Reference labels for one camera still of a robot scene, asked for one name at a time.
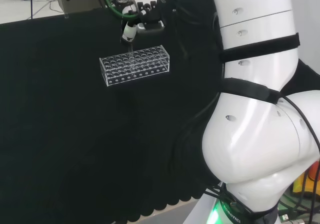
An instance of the black strap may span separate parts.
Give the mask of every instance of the black strap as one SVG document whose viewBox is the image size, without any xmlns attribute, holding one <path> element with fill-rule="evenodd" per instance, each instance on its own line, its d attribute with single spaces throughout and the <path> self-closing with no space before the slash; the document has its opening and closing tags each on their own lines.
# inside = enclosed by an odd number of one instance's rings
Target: black strap
<svg viewBox="0 0 320 224">
<path fill-rule="evenodd" d="M 274 54 L 282 51 L 296 49 L 300 45 L 299 33 L 278 39 L 262 41 L 224 50 L 220 54 L 223 63 L 234 60 L 243 60 L 262 55 Z"/>
<path fill-rule="evenodd" d="M 247 80 L 227 78 L 223 79 L 221 83 L 220 91 L 222 93 L 240 95 L 272 104 L 276 104 L 280 98 L 278 91 Z"/>
</svg>

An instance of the black tabletop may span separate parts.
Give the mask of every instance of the black tabletop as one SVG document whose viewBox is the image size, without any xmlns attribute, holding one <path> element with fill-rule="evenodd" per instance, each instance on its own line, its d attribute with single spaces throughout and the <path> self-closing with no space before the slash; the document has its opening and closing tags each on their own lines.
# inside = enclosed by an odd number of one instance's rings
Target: black tabletop
<svg viewBox="0 0 320 224">
<path fill-rule="evenodd" d="M 214 12 L 213 0 L 181 2 L 205 22 Z M 134 49 L 163 45 L 170 73 L 111 87 L 98 59 L 128 49 L 108 11 L 0 25 L 1 223 L 134 221 L 201 196 L 168 162 L 181 126 L 216 95 L 222 65 L 206 28 L 180 21 L 176 33 L 163 13 L 165 30 Z M 310 89 L 320 78 L 300 62 L 285 93 Z"/>
</svg>

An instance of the green light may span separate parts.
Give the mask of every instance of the green light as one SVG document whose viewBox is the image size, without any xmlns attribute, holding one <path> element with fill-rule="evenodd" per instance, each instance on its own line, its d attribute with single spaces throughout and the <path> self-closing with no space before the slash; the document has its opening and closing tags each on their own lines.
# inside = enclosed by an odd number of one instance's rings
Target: green light
<svg viewBox="0 0 320 224">
<path fill-rule="evenodd" d="M 206 221 L 207 222 L 206 224 L 215 224 L 217 222 L 218 218 L 219 218 L 219 214 L 218 214 L 217 210 L 213 209 L 209 215 L 208 220 Z"/>
</svg>

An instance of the black cloth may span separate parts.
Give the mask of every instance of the black cloth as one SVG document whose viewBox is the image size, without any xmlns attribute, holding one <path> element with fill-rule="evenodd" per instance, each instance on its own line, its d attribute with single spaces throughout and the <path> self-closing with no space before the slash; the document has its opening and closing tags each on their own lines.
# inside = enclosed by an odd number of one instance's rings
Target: black cloth
<svg viewBox="0 0 320 224">
<path fill-rule="evenodd" d="M 212 0 L 181 0 L 206 23 Z M 216 95 L 222 66 L 208 30 L 178 22 L 139 36 L 163 45 L 170 73 L 106 87 L 99 57 L 127 52 L 121 21 L 105 10 L 0 25 L 0 222 L 111 223 L 136 220 L 204 186 L 170 175 L 180 127 Z M 286 93 L 320 89 L 300 63 Z M 205 123 L 190 141 L 201 144 Z"/>
</svg>

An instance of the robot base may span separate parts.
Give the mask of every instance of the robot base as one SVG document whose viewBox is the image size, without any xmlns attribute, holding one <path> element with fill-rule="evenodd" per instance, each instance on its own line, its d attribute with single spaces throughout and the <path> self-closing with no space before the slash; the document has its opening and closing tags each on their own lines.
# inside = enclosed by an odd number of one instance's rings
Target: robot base
<svg viewBox="0 0 320 224">
<path fill-rule="evenodd" d="M 217 201 L 217 203 L 215 204 L 215 207 L 210 213 L 210 216 L 206 224 L 237 224 L 237 223 L 242 224 L 243 222 L 242 220 L 233 216 L 229 212 L 228 214 L 233 221 L 231 221 L 230 218 L 227 216 L 227 213 L 224 212 L 221 202 Z M 275 221 L 275 224 L 280 224 L 280 223 L 281 221 L 280 221 L 280 218 L 278 217 Z"/>
</svg>

